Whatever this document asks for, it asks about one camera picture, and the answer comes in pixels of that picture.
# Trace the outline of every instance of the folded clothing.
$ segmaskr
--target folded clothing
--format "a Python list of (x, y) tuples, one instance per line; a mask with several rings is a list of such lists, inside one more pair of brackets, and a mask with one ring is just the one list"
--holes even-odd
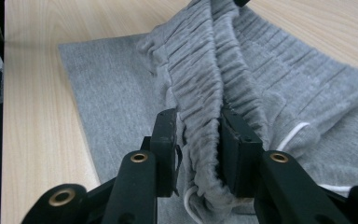
[[(230, 0), (194, 0), (137, 48), (157, 76), (158, 94), (167, 107), (178, 109), (183, 122), (178, 138), (183, 138), (185, 206), (197, 222), (220, 222), (232, 208), (249, 202), (235, 198), (215, 172), (223, 99), (247, 120), (265, 150), (308, 158), (303, 162), (314, 174), (318, 169), (311, 164), (316, 163), (307, 163), (312, 159), (307, 154), (316, 146), (339, 146), (341, 153), (353, 155), (351, 148), (330, 140), (338, 138), (321, 141), (321, 136), (358, 107), (358, 70), (328, 58), (247, 7), (239, 9)], [(354, 165), (345, 164), (349, 181), (358, 178)]]

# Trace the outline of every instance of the wooden table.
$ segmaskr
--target wooden table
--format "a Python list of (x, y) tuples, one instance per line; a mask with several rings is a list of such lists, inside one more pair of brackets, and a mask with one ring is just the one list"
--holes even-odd
[[(20, 223), (62, 183), (99, 185), (57, 45), (145, 33), (188, 0), (6, 0), (2, 223)], [(358, 0), (254, 0), (249, 6), (358, 67)]]

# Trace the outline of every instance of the wood grain surface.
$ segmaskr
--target wood grain surface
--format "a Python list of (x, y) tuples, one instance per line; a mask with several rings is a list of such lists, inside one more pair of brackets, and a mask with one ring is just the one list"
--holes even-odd
[[(146, 33), (188, 0), (6, 0), (2, 223), (48, 189), (99, 185), (58, 44)], [(267, 20), (358, 67), (358, 0), (254, 0)]]

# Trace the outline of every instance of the light wood tabletop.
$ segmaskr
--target light wood tabletop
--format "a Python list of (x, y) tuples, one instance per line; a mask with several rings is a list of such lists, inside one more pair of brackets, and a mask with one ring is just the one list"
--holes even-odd
[[(58, 44), (146, 33), (188, 0), (6, 0), (2, 223), (48, 189), (100, 183)], [(259, 15), (358, 67), (358, 0), (254, 0)]]

